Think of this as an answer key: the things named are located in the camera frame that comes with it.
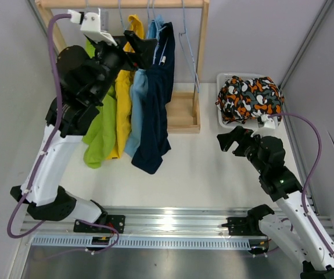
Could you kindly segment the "orange camouflage patterned shorts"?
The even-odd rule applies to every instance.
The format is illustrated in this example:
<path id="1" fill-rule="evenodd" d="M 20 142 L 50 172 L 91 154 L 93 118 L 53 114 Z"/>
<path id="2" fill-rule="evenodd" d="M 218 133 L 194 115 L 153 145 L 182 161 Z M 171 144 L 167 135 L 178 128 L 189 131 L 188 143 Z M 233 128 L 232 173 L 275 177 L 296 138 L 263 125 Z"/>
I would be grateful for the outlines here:
<path id="1" fill-rule="evenodd" d="M 224 124 L 244 124 L 263 115 L 281 113 L 283 103 L 284 97 L 270 77 L 244 80 L 232 76 L 220 88 L 216 107 Z"/>

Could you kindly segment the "navy blue shorts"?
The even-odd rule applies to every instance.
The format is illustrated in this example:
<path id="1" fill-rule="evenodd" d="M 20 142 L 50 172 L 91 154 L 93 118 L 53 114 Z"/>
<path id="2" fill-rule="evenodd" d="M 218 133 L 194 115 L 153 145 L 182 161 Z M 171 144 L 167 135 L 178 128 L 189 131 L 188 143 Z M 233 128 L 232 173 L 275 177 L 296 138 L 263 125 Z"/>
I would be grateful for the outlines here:
<path id="1" fill-rule="evenodd" d="M 132 164 L 148 174 L 155 174 L 163 156 L 171 149 L 168 141 L 166 105 L 174 86 L 175 37 L 172 22 L 161 26 L 155 63 L 146 71 L 148 92 L 143 110 L 141 143 Z"/>

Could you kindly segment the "blue hanger of camouflage shorts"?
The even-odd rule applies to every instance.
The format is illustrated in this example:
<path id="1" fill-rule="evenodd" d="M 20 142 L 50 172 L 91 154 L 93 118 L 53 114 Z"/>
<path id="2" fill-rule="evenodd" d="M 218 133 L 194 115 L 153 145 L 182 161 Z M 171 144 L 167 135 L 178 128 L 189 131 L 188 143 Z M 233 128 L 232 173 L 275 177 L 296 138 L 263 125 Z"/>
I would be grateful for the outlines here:
<path id="1" fill-rule="evenodd" d="M 184 30 L 183 32 L 178 33 L 178 40 L 179 40 L 180 47 L 182 49 L 182 53 L 184 54 L 185 61 L 188 65 L 189 72 L 193 79 L 195 91 L 199 93 L 200 92 L 200 82 L 199 82 L 199 78 L 198 78 L 198 74 L 196 70 L 196 61 L 195 61 L 195 57 L 192 52 L 192 46 L 191 46 L 191 42 L 190 42 L 189 35 L 188 35 L 188 29 L 186 26 L 185 1 L 182 0 L 181 3 L 182 3 L 182 15 L 183 15 L 182 22 L 183 22 Z M 183 38 L 186 39 L 188 50 L 185 49 L 184 44 L 182 43 Z"/>

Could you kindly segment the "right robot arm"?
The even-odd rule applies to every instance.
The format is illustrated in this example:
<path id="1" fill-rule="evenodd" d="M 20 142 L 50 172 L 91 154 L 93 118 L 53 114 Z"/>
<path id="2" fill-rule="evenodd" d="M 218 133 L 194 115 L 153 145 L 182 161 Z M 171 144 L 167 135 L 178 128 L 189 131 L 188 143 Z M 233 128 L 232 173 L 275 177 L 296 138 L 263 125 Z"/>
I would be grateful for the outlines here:
<path id="1" fill-rule="evenodd" d="M 233 155 L 252 164 L 259 173 L 262 189 L 293 226 L 286 228 L 275 212 L 263 204 L 248 211 L 247 230 L 271 238 L 301 268 L 300 278 L 334 278 L 334 240 L 311 210 L 300 182 L 285 166 L 282 140 L 254 135 L 241 126 L 217 135 L 217 139 L 223 152 L 237 143 Z"/>

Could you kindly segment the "blue hanger of navy shorts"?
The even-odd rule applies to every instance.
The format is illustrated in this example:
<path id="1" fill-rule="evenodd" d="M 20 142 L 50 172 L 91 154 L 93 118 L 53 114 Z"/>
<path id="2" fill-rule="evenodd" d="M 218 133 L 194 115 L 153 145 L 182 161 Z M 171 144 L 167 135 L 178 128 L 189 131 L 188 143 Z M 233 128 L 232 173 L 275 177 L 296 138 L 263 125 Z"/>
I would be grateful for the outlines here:
<path id="1" fill-rule="evenodd" d="M 166 61 L 166 48 L 168 38 L 166 36 L 166 27 L 162 15 L 155 12 L 155 1 L 152 1 L 153 19 L 149 23 L 148 36 L 157 39 L 157 45 L 153 53 L 153 64 L 164 65 Z"/>

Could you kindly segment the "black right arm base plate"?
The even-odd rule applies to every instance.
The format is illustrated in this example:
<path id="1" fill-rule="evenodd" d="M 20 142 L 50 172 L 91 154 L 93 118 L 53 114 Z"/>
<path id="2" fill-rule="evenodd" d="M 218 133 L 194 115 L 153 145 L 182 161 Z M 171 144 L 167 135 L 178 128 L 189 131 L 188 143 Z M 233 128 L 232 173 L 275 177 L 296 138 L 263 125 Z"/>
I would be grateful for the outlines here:
<path id="1" fill-rule="evenodd" d="M 228 217 L 221 227 L 226 228 L 230 236 L 261 235 L 258 224 L 250 217 Z"/>

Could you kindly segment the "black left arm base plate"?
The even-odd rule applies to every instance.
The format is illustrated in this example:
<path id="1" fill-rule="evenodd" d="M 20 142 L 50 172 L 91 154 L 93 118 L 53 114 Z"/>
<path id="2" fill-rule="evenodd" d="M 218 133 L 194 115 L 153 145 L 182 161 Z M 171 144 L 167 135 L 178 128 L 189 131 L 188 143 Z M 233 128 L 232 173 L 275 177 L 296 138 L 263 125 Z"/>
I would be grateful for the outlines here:
<path id="1" fill-rule="evenodd" d="M 124 232 L 125 227 L 125 216 L 124 215 L 103 215 L 95 222 L 95 224 L 100 224 L 108 227 L 112 227 L 118 231 L 119 234 Z M 93 225 L 85 224 L 79 220 L 74 223 L 73 231 L 75 233 L 93 233 L 93 234 L 108 234 L 112 231 L 108 228 L 97 227 Z"/>

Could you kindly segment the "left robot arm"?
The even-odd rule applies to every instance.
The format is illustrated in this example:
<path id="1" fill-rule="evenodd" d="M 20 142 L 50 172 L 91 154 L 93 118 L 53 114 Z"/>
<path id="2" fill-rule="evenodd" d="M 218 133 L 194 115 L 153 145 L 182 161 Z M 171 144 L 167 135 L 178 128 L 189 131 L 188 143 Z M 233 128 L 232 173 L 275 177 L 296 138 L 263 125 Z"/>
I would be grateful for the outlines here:
<path id="1" fill-rule="evenodd" d="M 54 59 L 62 111 L 53 100 L 45 118 L 41 163 L 31 170 L 23 185 L 12 187 L 10 194 L 25 203 L 29 215 L 36 220 L 61 221 L 70 217 L 86 221 L 93 232 L 99 233 L 107 225 L 105 210 L 94 201 L 70 194 L 59 183 L 120 70 L 150 68 L 157 40 L 141 39 L 128 30 L 116 36 L 113 45 L 90 42 L 95 48 L 94 57 L 83 47 L 73 45 Z"/>

